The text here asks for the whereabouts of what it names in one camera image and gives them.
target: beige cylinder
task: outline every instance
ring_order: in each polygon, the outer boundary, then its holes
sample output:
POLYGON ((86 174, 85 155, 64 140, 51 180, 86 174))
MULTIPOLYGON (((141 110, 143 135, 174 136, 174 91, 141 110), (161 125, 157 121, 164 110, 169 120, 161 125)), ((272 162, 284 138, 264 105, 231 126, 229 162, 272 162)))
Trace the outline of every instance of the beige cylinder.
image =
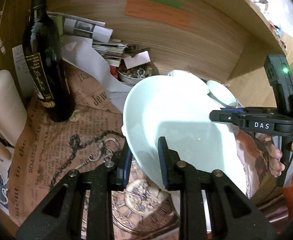
POLYGON ((0 71, 0 133, 15 146, 21 135, 27 113, 9 71, 0 71))

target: black label with gold text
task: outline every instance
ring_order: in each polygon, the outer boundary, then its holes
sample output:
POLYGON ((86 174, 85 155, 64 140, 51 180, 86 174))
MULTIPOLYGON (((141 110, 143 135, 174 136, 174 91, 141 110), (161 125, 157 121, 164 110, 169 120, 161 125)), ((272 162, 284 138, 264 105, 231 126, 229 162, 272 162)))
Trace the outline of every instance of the black label with gold text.
POLYGON ((40 53, 25 57, 25 60, 33 79, 35 91, 38 97, 45 101, 43 102, 41 100, 42 105, 45 107, 54 107, 53 95, 44 73, 40 53))

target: screw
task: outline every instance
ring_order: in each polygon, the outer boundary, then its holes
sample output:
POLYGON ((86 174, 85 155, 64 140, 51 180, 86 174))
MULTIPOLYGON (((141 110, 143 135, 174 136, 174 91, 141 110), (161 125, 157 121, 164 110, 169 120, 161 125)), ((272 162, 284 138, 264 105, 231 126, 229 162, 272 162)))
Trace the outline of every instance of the screw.
POLYGON ((78 173, 79 173, 79 172, 78 172, 77 170, 70 170, 70 171, 68 172, 68 174, 69 174, 70 177, 74 177, 74 176, 76 176, 78 173))
POLYGON ((213 174, 217 177, 222 177, 223 176, 223 172, 221 170, 214 170, 213 174))
POLYGON ((187 164, 186 164, 184 161, 178 161, 178 162, 177 162, 177 166, 178 166, 179 168, 184 168, 186 165, 187 165, 187 164))
POLYGON ((114 162, 113 161, 107 161, 106 163, 104 163, 104 165, 107 167, 107 168, 112 168, 114 166, 114 162))

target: blue cartoon character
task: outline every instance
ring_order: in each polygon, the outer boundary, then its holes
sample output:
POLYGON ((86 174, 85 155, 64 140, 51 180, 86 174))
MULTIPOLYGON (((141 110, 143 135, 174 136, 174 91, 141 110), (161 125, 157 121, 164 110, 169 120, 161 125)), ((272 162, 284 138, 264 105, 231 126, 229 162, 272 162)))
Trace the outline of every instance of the blue cartoon character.
POLYGON ((0 203, 8 208, 8 171, 0 165, 0 203))

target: dark glass bottle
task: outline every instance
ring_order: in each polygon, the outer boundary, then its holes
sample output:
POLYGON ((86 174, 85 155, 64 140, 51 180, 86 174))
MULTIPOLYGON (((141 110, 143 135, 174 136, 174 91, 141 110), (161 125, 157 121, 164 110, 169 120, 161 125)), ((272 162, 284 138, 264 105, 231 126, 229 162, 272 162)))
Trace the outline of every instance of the dark glass bottle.
POLYGON ((69 119, 74 100, 62 67, 58 29, 46 13, 46 0, 32 0, 22 46, 35 90, 50 118, 55 122, 69 119))

